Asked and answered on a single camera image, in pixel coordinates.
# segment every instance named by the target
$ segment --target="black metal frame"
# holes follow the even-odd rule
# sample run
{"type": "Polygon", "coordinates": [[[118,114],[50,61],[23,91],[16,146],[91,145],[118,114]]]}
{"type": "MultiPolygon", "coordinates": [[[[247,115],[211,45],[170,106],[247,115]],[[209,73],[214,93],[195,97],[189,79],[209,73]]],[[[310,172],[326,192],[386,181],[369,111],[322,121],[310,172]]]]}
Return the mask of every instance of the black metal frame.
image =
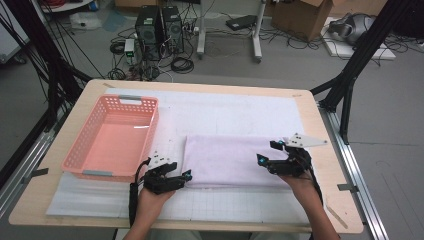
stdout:
{"type": "Polygon", "coordinates": [[[326,109],[328,112],[335,112],[337,105],[343,99],[339,133],[345,144],[349,144],[348,126],[355,81],[375,52],[380,48],[380,45],[384,42],[395,24],[415,1],[388,0],[371,28],[364,35],[363,40],[359,42],[356,51],[342,72],[337,77],[311,90],[313,95],[317,95],[330,89],[327,96],[319,101],[320,107],[326,109]]]}

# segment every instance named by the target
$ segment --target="lavender cloth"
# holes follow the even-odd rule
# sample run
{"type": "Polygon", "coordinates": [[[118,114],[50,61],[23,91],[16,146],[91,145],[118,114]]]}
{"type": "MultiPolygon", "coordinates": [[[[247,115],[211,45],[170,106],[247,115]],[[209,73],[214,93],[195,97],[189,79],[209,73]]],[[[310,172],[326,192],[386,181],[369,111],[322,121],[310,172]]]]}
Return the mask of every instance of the lavender cloth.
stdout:
{"type": "Polygon", "coordinates": [[[189,135],[182,171],[192,170],[192,188],[278,187],[288,185],[257,163],[259,153],[271,160],[287,159],[283,151],[272,149],[271,140],[282,138],[252,136],[189,135]]]}

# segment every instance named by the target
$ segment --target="pink plastic basket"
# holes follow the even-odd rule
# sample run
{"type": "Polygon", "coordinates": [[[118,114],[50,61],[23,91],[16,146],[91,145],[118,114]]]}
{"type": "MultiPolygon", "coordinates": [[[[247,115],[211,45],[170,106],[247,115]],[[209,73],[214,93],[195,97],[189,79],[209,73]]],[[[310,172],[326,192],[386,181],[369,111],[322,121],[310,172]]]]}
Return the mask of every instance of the pink plastic basket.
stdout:
{"type": "Polygon", "coordinates": [[[100,96],[62,170],[85,179],[134,181],[137,167],[148,158],[158,120],[156,98],[100,96]]]}

